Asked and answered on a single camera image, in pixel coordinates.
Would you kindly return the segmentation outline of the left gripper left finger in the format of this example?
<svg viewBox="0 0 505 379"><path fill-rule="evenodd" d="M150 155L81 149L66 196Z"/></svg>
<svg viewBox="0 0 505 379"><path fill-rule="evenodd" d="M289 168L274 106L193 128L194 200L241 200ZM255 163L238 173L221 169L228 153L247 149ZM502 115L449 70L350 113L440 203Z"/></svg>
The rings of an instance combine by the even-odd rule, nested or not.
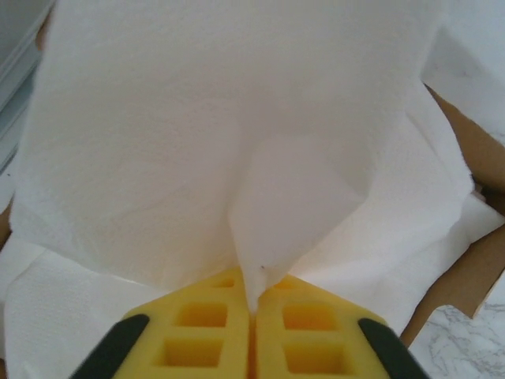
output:
<svg viewBox="0 0 505 379"><path fill-rule="evenodd" d="M130 310L73 379L249 379L250 318L241 271Z"/></svg>

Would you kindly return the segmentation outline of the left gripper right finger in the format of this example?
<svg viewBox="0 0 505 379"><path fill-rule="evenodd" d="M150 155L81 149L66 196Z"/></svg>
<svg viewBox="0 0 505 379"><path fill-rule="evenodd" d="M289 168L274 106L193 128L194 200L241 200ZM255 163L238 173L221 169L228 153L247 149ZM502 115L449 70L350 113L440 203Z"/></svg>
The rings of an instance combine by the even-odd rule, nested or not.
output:
<svg viewBox="0 0 505 379"><path fill-rule="evenodd" d="M430 379L386 321L294 276L260 297L255 379Z"/></svg>

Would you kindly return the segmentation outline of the aluminium table side rail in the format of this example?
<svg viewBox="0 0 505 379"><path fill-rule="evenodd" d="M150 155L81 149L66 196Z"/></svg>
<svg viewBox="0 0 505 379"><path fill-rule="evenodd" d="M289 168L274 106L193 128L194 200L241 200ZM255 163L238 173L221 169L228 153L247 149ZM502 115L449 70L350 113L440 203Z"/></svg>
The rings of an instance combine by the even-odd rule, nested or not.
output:
<svg viewBox="0 0 505 379"><path fill-rule="evenodd" d="M17 152L41 53L36 36L55 0L0 0L0 174Z"/></svg>

